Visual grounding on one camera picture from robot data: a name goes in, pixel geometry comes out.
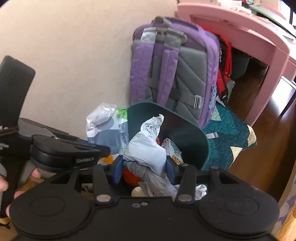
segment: trash can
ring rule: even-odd
[[[245,74],[251,56],[236,49],[232,48],[232,75],[231,79],[236,80]]]
[[[153,102],[141,102],[128,108],[128,134],[131,140],[141,128],[142,123],[157,117],[164,116],[158,138],[160,143],[164,139],[171,139],[182,152],[184,163],[203,169],[209,159],[210,147],[207,137],[196,125]]]

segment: backpack shoulder strap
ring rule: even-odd
[[[145,28],[131,64],[131,103],[145,99],[145,88],[156,41],[156,27]]]
[[[168,28],[165,36],[157,94],[157,103],[161,106],[165,106],[168,101],[174,83],[183,36],[183,32],[172,28]]]

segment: purple backpack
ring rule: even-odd
[[[157,102],[204,128],[216,103],[219,50],[214,34],[177,18],[156,17],[137,28],[131,103]]]

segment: pink table leg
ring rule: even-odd
[[[279,48],[276,48],[271,65],[269,66],[269,70],[265,76],[265,80],[250,112],[245,119],[245,122],[248,125],[252,126],[264,110],[277,84],[279,83],[281,76],[283,75],[288,59],[289,55],[287,55],[287,53],[283,52]]]
[[[291,57],[289,58],[289,61],[287,63],[287,66],[285,68],[283,76],[286,77],[290,81],[293,81],[295,79],[295,76],[296,76],[296,64],[294,64],[292,62]]]

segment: white wall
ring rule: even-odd
[[[176,0],[10,0],[0,8],[0,59],[36,70],[22,117],[86,137],[101,102],[129,105],[132,34]]]

